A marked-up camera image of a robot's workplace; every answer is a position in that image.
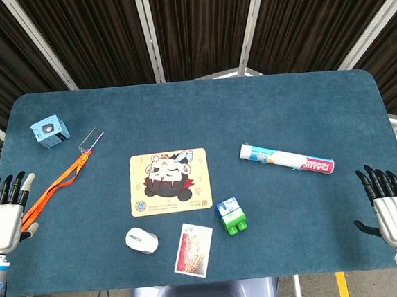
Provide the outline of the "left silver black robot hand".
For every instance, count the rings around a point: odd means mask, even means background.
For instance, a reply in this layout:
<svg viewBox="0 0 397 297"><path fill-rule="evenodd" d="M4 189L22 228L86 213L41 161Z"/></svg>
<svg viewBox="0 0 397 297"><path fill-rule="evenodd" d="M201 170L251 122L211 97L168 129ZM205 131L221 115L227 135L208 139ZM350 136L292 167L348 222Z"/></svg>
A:
<svg viewBox="0 0 397 297"><path fill-rule="evenodd" d="M24 209L35 174L20 172L0 179L0 255L13 252L22 240L31 238L39 228L38 223L23 225Z"/></svg>

